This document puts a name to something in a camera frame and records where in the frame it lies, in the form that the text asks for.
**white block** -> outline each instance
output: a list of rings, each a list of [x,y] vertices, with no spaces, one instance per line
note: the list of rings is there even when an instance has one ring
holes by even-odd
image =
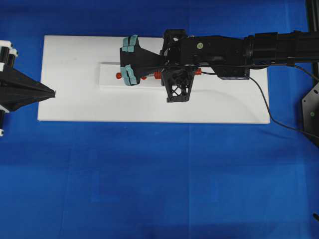
[[[117,80],[123,37],[46,36],[41,82],[56,98],[39,103],[38,120],[269,123],[257,86],[248,80],[195,76],[190,101],[167,103],[160,80],[125,86]],[[159,53],[161,38],[139,38]],[[253,70],[268,99],[267,70]]]

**screw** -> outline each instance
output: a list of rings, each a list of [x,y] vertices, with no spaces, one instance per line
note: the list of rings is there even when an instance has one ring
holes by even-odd
[[[197,48],[200,50],[204,47],[204,44],[202,42],[197,44]]]

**white board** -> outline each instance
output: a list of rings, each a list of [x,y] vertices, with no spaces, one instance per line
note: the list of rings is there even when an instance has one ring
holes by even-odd
[[[195,123],[269,123],[252,81],[195,76],[190,101],[167,103],[160,80],[139,86],[117,80],[123,37],[45,36],[41,82],[56,98],[39,103],[38,120]],[[161,38],[139,38],[140,46],[159,53]],[[253,70],[268,100],[267,70]]]

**orange screw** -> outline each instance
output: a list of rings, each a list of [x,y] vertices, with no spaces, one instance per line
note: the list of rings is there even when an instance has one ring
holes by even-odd
[[[116,79],[121,79],[122,78],[122,74],[120,72],[116,73]]]

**red screw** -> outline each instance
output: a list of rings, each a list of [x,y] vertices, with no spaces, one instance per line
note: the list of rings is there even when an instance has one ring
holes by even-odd
[[[120,72],[116,73],[116,79],[121,79],[122,78],[122,74]]]
[[[198,69],[195,71],[195,75],[201,75],[201,68],[198,68]]]
[[[160,71],[155,71],[154,72],[154,77],[155,77],[155,79],[160,80],[161,79],[161,72]]]

